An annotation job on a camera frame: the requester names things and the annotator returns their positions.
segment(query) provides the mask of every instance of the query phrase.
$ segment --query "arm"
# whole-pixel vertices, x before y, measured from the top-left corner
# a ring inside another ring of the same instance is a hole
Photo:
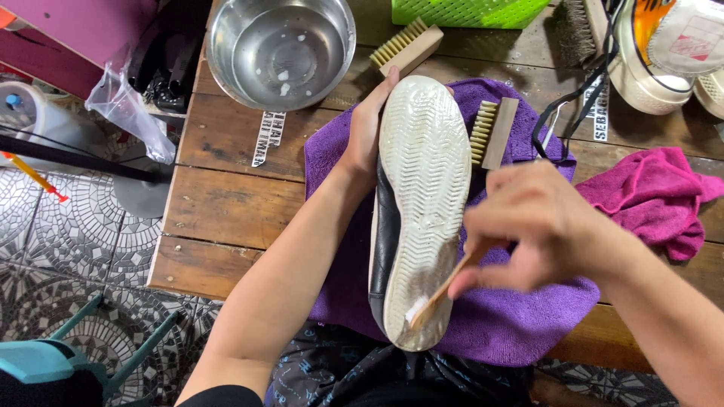
[[[724,405],[724,313],[636,236],[593,209],[547,161],[503,168],[466,212],[466,250],[518,241],[506,265],[469,267],[450,286],[534,290],[576,275],[606,292],[654,370],[680,402]]]
[[[353,112],[350,141],[324,182],[229,294],[177,404],[220,385],[262,400],[279,354],[302,327],[350,219],[376,182],[379,111],[393,69]]]

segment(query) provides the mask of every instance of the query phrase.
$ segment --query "metal bowl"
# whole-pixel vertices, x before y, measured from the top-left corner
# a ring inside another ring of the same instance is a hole
[[[206,59],[234,100],[269,112],[322,100],[350,66],[355,21],[345,0],[224,0]]]

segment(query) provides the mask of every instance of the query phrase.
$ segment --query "plastic bag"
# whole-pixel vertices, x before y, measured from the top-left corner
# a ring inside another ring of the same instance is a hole
[[[128,84],[130,52],[125,46],[106,62],[103,77],[90,92],[85,108],[141,139],[146,155],[154,161],[172,164],[176,146],[166,137],[166,123],[148,113],[143,97]]]

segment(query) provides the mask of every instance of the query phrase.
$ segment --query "purple microfiber towel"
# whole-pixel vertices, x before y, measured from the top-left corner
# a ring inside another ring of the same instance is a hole
[[[500,102],[507,96],[520,100],[513,129],[502,163],[511,164],[534,159],[531,133],[538,114],[511,87],[495,80],[468,79],[450,84],[465,119],[468,132],[482,100]],[[306,159],[306,198],[319,187],[347,147],[351,109],[319,129],[304,145]],[[539,139],[547,132],[543,127]],[[563,145],[556,137],[546,152],[552,160],[560,159]],[[559,171],[569,181],[576,161],[569,155]],[[485,199],[484,189],[474,189],[468,206]],[[342,239],[309,318],[318,322],[341,324],[378,340],[387,340],[377,327],[367,302],[370,229],[373,196],[359,206]],[[467,237],[463,228],[458,261],[463,256]],[[504,264],[510,254],[504,249],[491,250],[482,264]],[[441,352],[502,366],[529,365],[569,333],[598,301],[596,285],[577,278],[567,284],[549,285],[533,293],[514,290],[477,289],[458,299],[452,308],[450,324],[442,341],[435,346]]]
[[[692,171],[681,148],[659,147],[627,156],[576,189],[648,246],[664,246],[682,261],[704,245],[699,206],[724,195],[724,181]]]

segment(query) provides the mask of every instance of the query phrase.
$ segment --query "teal chair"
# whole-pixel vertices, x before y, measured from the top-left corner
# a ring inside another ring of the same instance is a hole
[[[103,294],[96,295],[48,339],[0,343],[0,406],[105,406],[178,318],[178,311],[169,315],[138,351],[109,376],[104,364],[89,361],[78,349],[62,342],[102,301]],[[146,407],[153,396],[123,406]]]

